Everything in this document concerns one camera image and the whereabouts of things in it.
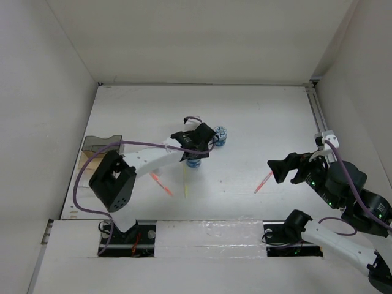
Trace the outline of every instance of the yellow marker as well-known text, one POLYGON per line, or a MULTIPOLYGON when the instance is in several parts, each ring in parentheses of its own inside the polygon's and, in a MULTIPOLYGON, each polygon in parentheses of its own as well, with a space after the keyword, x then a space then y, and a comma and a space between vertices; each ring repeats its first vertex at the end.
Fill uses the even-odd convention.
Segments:
POLYGON ((185 199, 188 197, 188 185, 186 183, 186 166, 183 164, 183 169, 184 169, 184 196, 185 199))

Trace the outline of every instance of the white table surface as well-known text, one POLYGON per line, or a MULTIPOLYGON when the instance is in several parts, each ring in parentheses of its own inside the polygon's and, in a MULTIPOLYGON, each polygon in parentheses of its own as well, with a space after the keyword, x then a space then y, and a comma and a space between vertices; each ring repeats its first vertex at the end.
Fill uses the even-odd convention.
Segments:
MULTIPOLYGON (((54 223, 34 294, 378 293, 359 271, 329 252, 324 252, 324 258, 267 258, 262 250, 264 245, 260 244, 259 258, 195 257, 190 254, 190 248, 176 251, 183 254, 178 257, 100 258, 96 255, 98 222, 60 220, 54 223)), ((176 224, 173 228, 166 222, 157 227, 157 238, 165 225, 171 228, 165 237, 176 239, 184 233, 181 226, 176 224)), ((207 231, 198 232, 202 240, 208 240, 206 234, 207 231)), ((199 238, 177 240, 179 244, 193 240, 199 248, 202 244, 199 238)), ((166 246, 178 246, 177 243, 170 245, 168 238, 162 241, 166 246)))
MULTIPOLYGON (((225 126, 227 143, 187 168, 188 196, 184 197, 182 164, 162 169, 166 194, 148 175, 135 183, 130 204, 139 220, 283 220, 293 209, 313 216, 338 216, 306 184, 271 178, 254 190, 270 172, 266 162, 290 152, 315 150, 317 132, 306 91, 300 86, 101 86, 85 135, 160 143, 183 130, 183 118, 199 115, 211 127, 225 126)), ((140 149, 125 146, 125 152, 140 149)), ((80 205, 104 210, 88 187, 91 175, 78 188, 80 205)), ((74 207, 70 189, 61 219, 100 219, 74 207)))

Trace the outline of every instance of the orange stick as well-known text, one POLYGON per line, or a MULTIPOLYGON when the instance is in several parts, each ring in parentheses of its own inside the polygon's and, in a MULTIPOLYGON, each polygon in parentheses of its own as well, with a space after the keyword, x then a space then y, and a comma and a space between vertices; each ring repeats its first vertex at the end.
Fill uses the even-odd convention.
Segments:
POLYGON ((162 182, 160 181, 160 179, 158 178, 158 176, 157 176, 155 173, 151 172, 151 173, 149 173, 149 175, 155 180, 155 182, 158 183, 158 185, 160 185, 160 187, 161 187, 163 190, 166 191, 167 194, 169 194, 170 196, 173 196, 173 193, 171 192, 171 190, 170 190, 168 187, 165 187, 165 186, 162 184, 162 182))
POLYGON ((265 183, 267 183, 267 180, 273 175, 272 172, 270 172, 265 179, 262 181, 260 185, 258 185, 257 189, 255 190, 255 194, 264 186, 265 183))

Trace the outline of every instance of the red wire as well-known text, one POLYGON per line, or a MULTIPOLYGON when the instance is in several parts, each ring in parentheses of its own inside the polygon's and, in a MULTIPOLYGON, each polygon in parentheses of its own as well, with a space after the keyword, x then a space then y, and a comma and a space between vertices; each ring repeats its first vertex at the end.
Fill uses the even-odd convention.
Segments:
POLYGON ((141 233, 139 233, 139 234, 137 235, 136 241, 135 241, 134 245, 132 246, 132 255, 131 255, 131 257, 133 257, 134 254, 135 254, 136 247, 137 247, 137 244, 138 244, 139 241, 140 241, 140 238, 141 238, 141 233))

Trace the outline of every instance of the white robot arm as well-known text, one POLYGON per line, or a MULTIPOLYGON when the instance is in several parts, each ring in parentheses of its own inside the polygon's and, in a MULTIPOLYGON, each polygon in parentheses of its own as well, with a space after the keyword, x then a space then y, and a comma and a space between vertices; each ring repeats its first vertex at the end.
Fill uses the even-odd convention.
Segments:
POLYGON ((215 132, 202 122, 195 130, 170 135, 163 142, 164 146, 170 148, 159 145, 159 148, 145 148, 124 155, 109 151, 104 156, 91 177, 89 186, 105 205, 116 228, 125 238, 137 224, 129 206, 135 181, 165 165, 209 157, 208 143, 215 135, 215 132))
POLYGON ((369 282, 377 290, 382 293, 392 293, 392 277, 389 268, 392 266, 392 238, 390 236, 392 207, 381 195, 363 188, 368 176, 350 162, 333 162, 328 165, 324 156, 331 153, 332 149, 324 144, 325 140, 328 140, 335 148, 339 146, 333 132, 320 133, 315 136, 318 146, 316 152, 290 153, 284 160, 269 160, 268 165, 277 183, 282 183, 290 170, 298 169, 291 183, 305 182, 332 209, 344 209, 342 220, 365 233, 374 245, 374 249, 359 246, 339 236, 298 210, 294 210, 286 219, 283 225, 284 236, 290 240, 290 243, 305 240, 334 252, 368 277, 369 282), (358 192, 357 196, 353 194, 348 176, 339 164, 344 165, 347 170, 358 192))

